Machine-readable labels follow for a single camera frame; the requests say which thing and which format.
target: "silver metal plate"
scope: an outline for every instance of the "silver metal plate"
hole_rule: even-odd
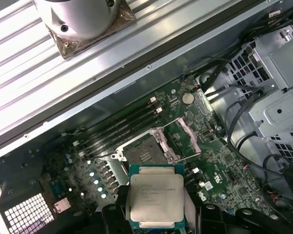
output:
[[[240,1],[127,1],[137,23],[69,60],[31,0],[7,7],[0,11],[0,135]]]
[[[135,222],[174,223],[184,219],[182,175],[133,175],[130,218]]]
[[[258,133],[262,137],[272,137],[293,126],[293,89],[283,93],[278,90],[259,100],[249,110],[255,123],[259,123]]]

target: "integrated circuit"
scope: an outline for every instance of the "integrated circuit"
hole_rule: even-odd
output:
[[[139,228],[184,228],[184,166],[132,165],[130,222]]]

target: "ventilation grille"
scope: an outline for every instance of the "ventilation grille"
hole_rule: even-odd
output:
[[[275,149],[288,158],[293,158],[293,130],[270,137]]]
[[[288,158],[293,158],[293,148],[291,145],[289,144],[275,144],[275,146],[277,147],[279,153],[282,156],[286,156]]]
[[[257,86],[269,79],[265,69],[256,59],[257,56],[252,54],[252,48],[255,48],[255,42],[250,43],[246,49],[242,50],[227,65],[227,69],[237,84]],[[242,92],[249,99],[251,92],[245,90],[242,90]]]
[[[5,211],[4,214],[11,234],[33,234],[54,220],[41,194]]]

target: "wire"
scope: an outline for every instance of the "wire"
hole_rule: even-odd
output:
[[[258,88],[256,88],[256,87],[250,87],[250,86],[246,86],[246,85],[240,85],[240,84],[229,84],[229,85],[228,85],[228,88],[227,88],[226,86],[223,86],[223,87],[221,87],[221,88],[219,88],[219,89],[217,89],[217,90],[215,90],[215,91],[213,91],[213,92],[210,92],[210,93],[208,93],[208,94],[205,94],[205,95],[206,95],[206,97],[210,97],[210,96],[213,96],[213,95],[215,95],[215,94],[221,93],[222,91],[224,91],[224,90],[226,90],[226,89],[229,89],[229,88],[238,88],[238,89],[247,90],[247,91],[252,91],[252,92],[253,92],[254,90],[258,89]]]
[[[291,221],[289,221],[280,211],[278,211],[271,203],[269,203],[267,201],[267,199],[265,198],[265,186],[269,185],[268,183],[271,183],[275,180],[280,180],[280,178],[276,178],[276,179],[272,179],[271,181],[263,184],[262,188],[261,188],[261,194],[263,196],[264,201],[271,207],[271,209],[276,212],[280,217],[282,217],[292,228],[293,228],[293,224],[291,223]]]
[[[241,149],[242,145],[244,144],[245,141],[250,139],[251,137],[256,137],[257,133],[256,132],[251,132],[250,134],[246,135],[239,143],[238,147],[236,147],[238,150]]]
[[[226,109],[225,116],[224,116],[225,123],[227,122],[227,117],[228,117],[229,110],[230,110],[232,107],[234,107],[236,104],[240,104],[240,106],[241,106],[241,105],[242,105],[242,102],[240,102],[240,101],[236,101],[236,102],[234,102],[233,104],[231,104],[231,105]]]
[[[256,101],[259,97],[260,97],[260,93],[259,91],[261,91],[260,89],[258,89],[257,91],[254,92],[254,94],[246,101],[245,104],[242,105],[242,107],[240,108],[240,110],[237,112],[237,114],[234,116],[232,123],[230,125],[229,131],[228,131],[228,148],[234,152],[237,156],[239,156],[240,158],[242,158],[243,160],[245,160],[249,165],[252,165],[253,167],[256,167],[257,169],[260,169],[264,172],[269,172],[271,174],[274,174],[276,176],[282,176],[281,174],[268,170],[267,168],[263,168],[259,165],[257,165],[256,163],[252,162],[251,160],[249,160],[248,158],[246,158],[243,154],[240,153],[240,151],[233,145],[232,141],[231,141],[231,137],[233,134],[233,131],[241,117],[241,115],[249,108],[251,107],[252,103],[254,101]]]
[[[263,161],[263,168],[267,168],[268,161],[269,161],[272,157],[283,158],[283,159],[286,160],[291,166],[293,166],[293,162],[292,162],[290,159],[288,159],[286,156],[283,156],[283,155],[277,155],[277,154],[271,154],[271,155],[268,155],[267,157],[265,157],[265,159],[264,159],[264,161]],[[264,172],[264,175],[265,175],[264,183],[266,183],[266,182],[268,181],[268,174],[267,174],[267,172]]]
[[[262,34],[266,34],[292,25],[293,19],[290,19],[290,16],[292,15],[293,8],[269,19],[266,19],[266,17],[260,19],[257,23],[253,24],[253,26],[248,27],[244,32],[240,34],[239,43],[232,47],[230,51],[223,56],[223,58],[225,58],[226,60],[231,60],[239,53],[242,45],[247,43],[248,41],[252,41],[254,37],[258,37]],[[216,65],[216,68],[214,69],[212,75],[207,79],[204,84],[202,84],[202,91],[204,93],[213,85],[213,83],[216,81],[217,77],[221,74],[226,65],[226,61],[219,62],[219,64]]]

